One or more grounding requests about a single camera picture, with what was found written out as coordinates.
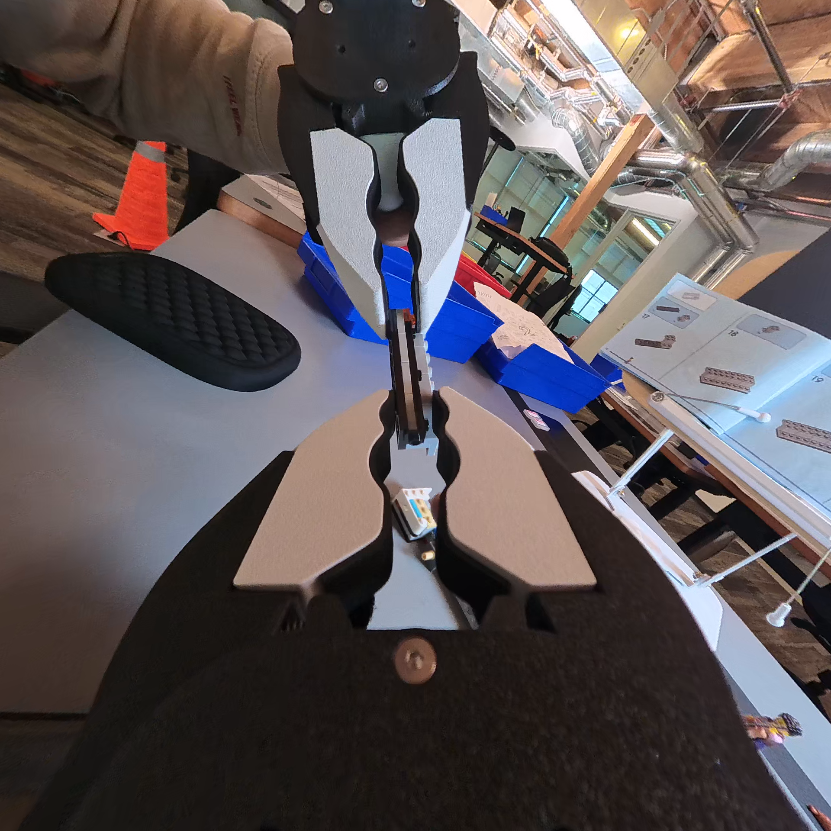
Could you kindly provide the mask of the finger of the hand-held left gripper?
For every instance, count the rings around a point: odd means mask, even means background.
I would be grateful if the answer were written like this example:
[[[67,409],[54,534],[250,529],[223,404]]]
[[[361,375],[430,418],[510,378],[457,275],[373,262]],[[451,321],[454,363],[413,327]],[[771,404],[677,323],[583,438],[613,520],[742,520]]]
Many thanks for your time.
[[[344,289],[379,338],[387,337],[380,236],[372,221],[380,174],[375,151],[338,128],[310,136],[317,234]]]
[[[460,121],[426,121],[402,140],[401,163],[412,202],[414,314],[426,334],[451,289],[470,224]]]

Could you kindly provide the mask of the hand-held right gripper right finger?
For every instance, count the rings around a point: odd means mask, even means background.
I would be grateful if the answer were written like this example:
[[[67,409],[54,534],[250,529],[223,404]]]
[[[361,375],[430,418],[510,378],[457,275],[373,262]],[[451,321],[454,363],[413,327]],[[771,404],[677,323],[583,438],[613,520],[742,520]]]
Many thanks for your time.
[[[451,387],[434,398],[444,479],[441,554],[518,593],[594,589],[596,576],[533,446]]]

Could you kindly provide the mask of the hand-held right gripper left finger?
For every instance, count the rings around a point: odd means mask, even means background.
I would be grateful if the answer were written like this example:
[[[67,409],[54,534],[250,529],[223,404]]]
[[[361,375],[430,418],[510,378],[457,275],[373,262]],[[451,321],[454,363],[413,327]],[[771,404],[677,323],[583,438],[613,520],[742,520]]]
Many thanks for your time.
[[[297,446],[234,576],[244,590],[368,602],[392,568],[394,397],[379,390]]]

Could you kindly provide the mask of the grey lego chassis assembly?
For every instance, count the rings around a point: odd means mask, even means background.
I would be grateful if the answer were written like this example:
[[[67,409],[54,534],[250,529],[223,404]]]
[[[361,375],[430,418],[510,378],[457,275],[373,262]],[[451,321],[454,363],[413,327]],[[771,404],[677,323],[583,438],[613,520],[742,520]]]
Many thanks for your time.
[[[394,521],[408,552],[433,573],[437,565],[439,497],[444,490],[435,457],[424,451],[393,450],[385,485]]]

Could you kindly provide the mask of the blue plastic bin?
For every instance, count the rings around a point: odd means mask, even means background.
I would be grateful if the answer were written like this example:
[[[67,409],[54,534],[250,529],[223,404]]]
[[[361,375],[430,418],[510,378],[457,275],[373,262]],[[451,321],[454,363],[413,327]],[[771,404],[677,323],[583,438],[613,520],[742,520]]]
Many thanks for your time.
[[[622,371],[617,365],[600,356],[587,363],[565,347],[574,363],[536,345],[512,360],[495,348],[487,348],[476,358],[501,386],[569,413],[581,410],[605,390],[622,385]]]
[[[348,297],[325,248],[303,234],[297,253],[305,263],[304,273],[312,288],[350,338],[369,343],[379,338]],[[382,273],[393,308],[411,308],[412,258],[405,248],[383,247]],[[458,283],[453,283],[440,313],[425,338],[432,358],[464,364],[499,328],[502,321]]]

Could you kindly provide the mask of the grey black lego block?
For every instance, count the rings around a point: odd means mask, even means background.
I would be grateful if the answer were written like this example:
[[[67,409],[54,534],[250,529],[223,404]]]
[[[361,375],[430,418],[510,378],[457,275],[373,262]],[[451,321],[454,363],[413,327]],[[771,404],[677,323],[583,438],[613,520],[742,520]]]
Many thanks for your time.
[[[387,339],[392,392],[396,405],[396,437],[401,450],[424,451],[434,456],[439,440],[434,432],[434,384],[427,341],[399,312],[390,310]]]

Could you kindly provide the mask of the person's left forearm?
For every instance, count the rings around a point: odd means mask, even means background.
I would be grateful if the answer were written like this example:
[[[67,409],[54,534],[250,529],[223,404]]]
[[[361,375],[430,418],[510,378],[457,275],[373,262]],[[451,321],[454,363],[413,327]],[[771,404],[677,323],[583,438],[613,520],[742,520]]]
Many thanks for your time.
[[[3,1],[2,61],[66,86],[136,140],[285,174],[277,69],[288,32],[209,1]]]

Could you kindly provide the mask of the lego instruction booklet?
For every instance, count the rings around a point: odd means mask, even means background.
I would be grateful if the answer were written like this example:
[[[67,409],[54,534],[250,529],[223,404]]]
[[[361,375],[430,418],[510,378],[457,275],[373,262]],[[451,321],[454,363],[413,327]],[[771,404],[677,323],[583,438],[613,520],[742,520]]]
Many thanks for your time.
[[[829,508],[828,338],[676,274],[600,352]]]

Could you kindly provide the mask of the purple lego minifigure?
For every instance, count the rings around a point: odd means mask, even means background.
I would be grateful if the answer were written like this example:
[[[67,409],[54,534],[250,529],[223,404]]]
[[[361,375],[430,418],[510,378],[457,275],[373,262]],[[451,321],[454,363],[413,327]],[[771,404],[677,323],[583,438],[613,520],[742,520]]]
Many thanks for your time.
[[[757,750],[782,745],[787,739],[803,735],[801,724],[789,713],[775,717],[743,714],[741,719]]]

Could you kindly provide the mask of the red plastic bin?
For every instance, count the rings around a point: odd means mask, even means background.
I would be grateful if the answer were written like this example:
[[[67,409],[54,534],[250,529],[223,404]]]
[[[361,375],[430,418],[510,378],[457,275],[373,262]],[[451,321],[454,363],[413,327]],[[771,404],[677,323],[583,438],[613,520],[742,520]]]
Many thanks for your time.
[[[460,255],[459,263],[455,271],[454,280],[471,295],[475,295],[476,284],[482,284],[493,289],[499,295],[510,299],[511,292],[497,278],[487,273],[483,267],[478,265],[467,254]]]

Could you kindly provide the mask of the black office chair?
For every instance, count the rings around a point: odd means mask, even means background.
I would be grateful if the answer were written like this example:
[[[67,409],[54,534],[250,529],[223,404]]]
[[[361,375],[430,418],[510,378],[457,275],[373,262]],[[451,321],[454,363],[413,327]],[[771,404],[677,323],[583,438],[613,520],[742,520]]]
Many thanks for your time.
[[[566,253],[551,239],[536,237],[531,238],[531,242],[565,268],[564,273],[550,271],[545,280],[542,280],[529,296],[525,308],[538,317],[544,318],[552,307],[562,302],[573,291],[573,268]]]

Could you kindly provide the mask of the crumpled white paper bag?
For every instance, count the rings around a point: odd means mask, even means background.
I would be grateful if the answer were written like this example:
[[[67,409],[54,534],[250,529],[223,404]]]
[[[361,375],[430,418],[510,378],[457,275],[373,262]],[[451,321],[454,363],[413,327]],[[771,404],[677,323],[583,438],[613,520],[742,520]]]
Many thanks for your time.
[[[495,348],[504,358],[512,360],[530,346],[574,363],[565,345],[551,332],[541,318],[497,293],[493,288],[474,283],[476,299],[502,323],[493,335],[476,351],[481,357],[487,348]]]

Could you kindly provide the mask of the paned window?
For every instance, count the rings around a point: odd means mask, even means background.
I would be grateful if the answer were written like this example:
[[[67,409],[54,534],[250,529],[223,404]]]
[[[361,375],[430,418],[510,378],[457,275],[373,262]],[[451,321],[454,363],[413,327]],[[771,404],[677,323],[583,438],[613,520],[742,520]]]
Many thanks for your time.
[[[598,317],[618,293],[618,287],[594,269],[587,272],[571,307],[571,315],[588,323]]]

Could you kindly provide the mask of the orange traffic cone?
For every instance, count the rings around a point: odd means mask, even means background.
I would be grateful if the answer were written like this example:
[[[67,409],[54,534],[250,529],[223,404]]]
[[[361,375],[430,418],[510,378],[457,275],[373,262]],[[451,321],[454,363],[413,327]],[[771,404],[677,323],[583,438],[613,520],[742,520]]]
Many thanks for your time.
[[[165,142],[138,141],[115,214],[94,213],[92,219],[133,250],[150,252],[169,238]]]

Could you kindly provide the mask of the white book stand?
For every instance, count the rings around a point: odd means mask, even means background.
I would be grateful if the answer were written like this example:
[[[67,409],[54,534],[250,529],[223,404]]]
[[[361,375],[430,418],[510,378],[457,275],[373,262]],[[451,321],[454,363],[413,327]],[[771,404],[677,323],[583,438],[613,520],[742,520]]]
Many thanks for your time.
[[[634,474],[675,435],[709,460],[715,470],[725,473],[731,482],[738,486],[741,493],[761,503],[769,514],[773,514],[782,522],[787,534],[777,541],[777,545],[801,538],[812,550],[822,555],[820,564],[824,564],[829,554],[829,508],[819,507],[807,496],[798,494],[793,486],[780,483],[765,473],[733,446],[722,441],[720,436],[709,430],[675,397],[656,391],[650,397],[650,406],[657,413],[657,419],[665,429],[617,483],[604,483],[587,471],[576,473],[574,478],[646,549],[659,569],[669,578],[670,586],[680,595],[710,649],[714,651],[718,644],[722,619],[721,600],[714,589],[715,584],[741,567],[772,552],[774,545],[761,549],[715,576],[699,575],[625,502],[624,490]]]

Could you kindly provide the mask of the wooden post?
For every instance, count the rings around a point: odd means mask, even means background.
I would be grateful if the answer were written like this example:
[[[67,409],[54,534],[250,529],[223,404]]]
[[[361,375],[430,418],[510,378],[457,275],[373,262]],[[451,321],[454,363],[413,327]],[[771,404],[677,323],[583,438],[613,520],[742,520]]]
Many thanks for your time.
[[[591,175],[574,204],[554,229],[551,239],[560,249],[565,250],[566,245],[647,139],[653,126],[649,114],[645,113],[634,116],[622,128],[597,170]]]

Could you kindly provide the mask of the metal ventilation duct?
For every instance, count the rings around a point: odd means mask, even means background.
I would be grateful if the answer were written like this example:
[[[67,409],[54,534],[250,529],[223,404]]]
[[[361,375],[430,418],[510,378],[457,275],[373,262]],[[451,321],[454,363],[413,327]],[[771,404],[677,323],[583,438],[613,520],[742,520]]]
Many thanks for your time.
[[[773,192],[784,188],[808,167],[829,162],[829,129],[824,129],[795,140],[773,163],[713,172],[701,155],[701,137],[682,110],[662,106],[651,110],[648,117],[670,147],[639,150],[608,184],[608,190],[648,180],[668,182],[678,188],[722,244],[708,265],[700,268],[697,282],[703,282],[706,275],[712,282],[722,279],[759,243],[728,189]]]

